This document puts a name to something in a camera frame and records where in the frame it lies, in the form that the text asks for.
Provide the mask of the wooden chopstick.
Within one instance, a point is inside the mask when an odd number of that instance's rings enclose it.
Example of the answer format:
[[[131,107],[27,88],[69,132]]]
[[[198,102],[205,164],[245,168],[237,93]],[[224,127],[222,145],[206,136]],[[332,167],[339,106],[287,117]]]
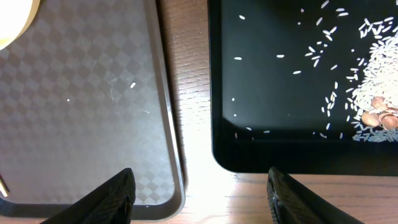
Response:
[[[3,177],[0,175],[0,191],[3,195],[3,197],[8,197],[9,196],[9,188],[6,185],[6,182],[4,181]]]

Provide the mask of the yellow round plate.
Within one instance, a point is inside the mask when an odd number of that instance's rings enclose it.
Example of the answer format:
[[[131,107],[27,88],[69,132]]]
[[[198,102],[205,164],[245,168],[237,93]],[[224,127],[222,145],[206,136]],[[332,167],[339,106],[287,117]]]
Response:
[[[40,0],[1,0],[1,50],[27,30],[39,6]]]

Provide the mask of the rice food scraps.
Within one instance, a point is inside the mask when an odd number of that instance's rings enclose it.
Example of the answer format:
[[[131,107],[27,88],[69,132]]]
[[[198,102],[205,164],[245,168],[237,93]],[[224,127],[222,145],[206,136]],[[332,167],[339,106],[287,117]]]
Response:
[[[221,15],[238,137],[397,140],[396,1],[225,1]]]

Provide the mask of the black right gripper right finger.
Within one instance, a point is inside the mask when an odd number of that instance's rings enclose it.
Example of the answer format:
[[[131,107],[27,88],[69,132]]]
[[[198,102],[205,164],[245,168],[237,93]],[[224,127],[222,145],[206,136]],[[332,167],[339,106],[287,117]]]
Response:
[[[275,224],[362,224],[276,167],[269,169],[267,198]]]

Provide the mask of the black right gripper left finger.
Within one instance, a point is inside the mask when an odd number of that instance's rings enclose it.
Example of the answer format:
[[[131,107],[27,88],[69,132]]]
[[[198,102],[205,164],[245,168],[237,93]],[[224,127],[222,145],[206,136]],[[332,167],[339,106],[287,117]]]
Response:
[[[136,200],[132,169],[125,168],[43,224],[130,224]]]

